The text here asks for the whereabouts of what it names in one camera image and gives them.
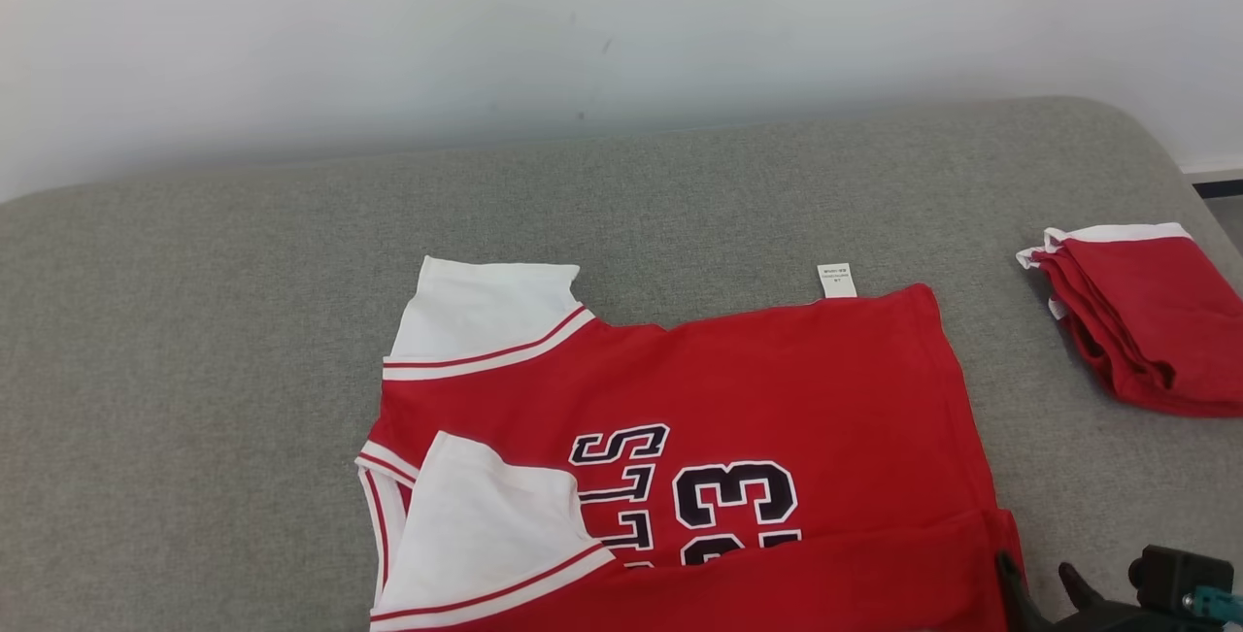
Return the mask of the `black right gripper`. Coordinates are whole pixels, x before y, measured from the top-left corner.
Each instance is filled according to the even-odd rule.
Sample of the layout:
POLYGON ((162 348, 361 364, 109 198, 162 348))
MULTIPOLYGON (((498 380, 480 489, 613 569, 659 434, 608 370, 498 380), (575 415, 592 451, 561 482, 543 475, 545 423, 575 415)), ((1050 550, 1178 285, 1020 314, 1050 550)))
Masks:
POLYGON ((1062 562, 1058 576, 1074 615, 1054 623, 1039 613, 1021 566, 1006 549, 994 556, 994 570, 1009 632, 1239 631, 1242 626, 1233 565, 1185 549, 1144 547, 1127 567, 1135 603, 1106 601, 1070 562, 1062 562))

